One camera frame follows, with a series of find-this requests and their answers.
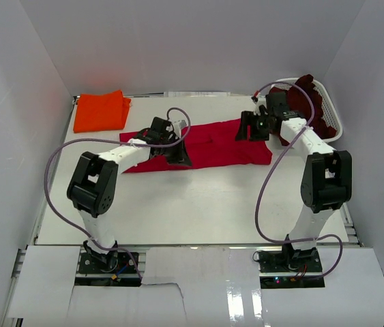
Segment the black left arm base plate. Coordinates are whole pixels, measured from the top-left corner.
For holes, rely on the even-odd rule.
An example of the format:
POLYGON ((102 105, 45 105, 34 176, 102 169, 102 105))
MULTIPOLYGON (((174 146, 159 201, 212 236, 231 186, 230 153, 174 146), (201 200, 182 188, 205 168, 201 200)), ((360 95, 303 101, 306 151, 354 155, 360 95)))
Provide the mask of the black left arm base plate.
POLYGON ((137 274, 139 253, 131 252, 136 264, 125 252, 119 252, 110 264, 103 264, 86 252, 79 257, 74 284, 96 287, 140 287, 137 274))

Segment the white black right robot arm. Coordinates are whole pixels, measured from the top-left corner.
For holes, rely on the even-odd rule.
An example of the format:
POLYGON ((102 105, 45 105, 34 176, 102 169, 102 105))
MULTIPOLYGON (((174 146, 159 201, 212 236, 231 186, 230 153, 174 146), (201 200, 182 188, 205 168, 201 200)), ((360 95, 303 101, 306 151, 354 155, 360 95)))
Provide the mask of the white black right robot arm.
POLYGON ((284 93, 270 93, 263 102, 252 96, 252 101, 256 108, 241 113, 235 139, 266 141, 270 133, 278 132, 305 163, 300 185, 303 206, 295 227, 278 241, 281 252, 260 256, 263 264, 295 272, 318 260, 316 244, 325 223, 351 199, 352 157, 328 145, 301 113, 289 108, 284 93))

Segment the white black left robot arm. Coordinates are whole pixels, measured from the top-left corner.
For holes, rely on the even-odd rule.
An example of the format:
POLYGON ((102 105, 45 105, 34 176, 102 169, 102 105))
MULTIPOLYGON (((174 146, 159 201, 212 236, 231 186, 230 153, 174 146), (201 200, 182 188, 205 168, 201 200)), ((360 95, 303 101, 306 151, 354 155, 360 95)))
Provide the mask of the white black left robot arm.
POLYGON ((154 157, 164 157, 171 165, 191 166, 183 139, 187 126, 185 120, 172 122, 156 117, 150 127, 137 132, 126 145, 80 156, 67 197, 89 233, 83 247, 101 271, 109 273, 118 264, 117 241, 107 215, 115 198, 117 177, 154 157))

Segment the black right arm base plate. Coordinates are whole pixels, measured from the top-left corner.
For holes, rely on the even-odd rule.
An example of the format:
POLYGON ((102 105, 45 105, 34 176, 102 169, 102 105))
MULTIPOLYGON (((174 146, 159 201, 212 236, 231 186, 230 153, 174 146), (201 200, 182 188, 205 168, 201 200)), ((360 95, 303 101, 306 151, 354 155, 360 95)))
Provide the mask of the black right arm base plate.
POLYGON ((323 268, 318 253, 290 261, 282 251, 257 250, 252 260, 259 265, 262 290, 324 288, 323 268))

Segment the bright red t shirt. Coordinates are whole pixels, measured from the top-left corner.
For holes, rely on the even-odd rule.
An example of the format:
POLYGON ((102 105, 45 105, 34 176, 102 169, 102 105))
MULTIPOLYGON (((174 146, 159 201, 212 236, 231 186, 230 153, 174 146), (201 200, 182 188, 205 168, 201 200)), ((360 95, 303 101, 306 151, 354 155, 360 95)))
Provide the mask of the bright red t shirt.
POLYGON ((156 157, 128 169, 127 173, 203 169, 233 165, 269 165, 272 152, 264 142, 236 141, 240 120, 194 125, 185 139, 192 166, 170 165, 156 157))

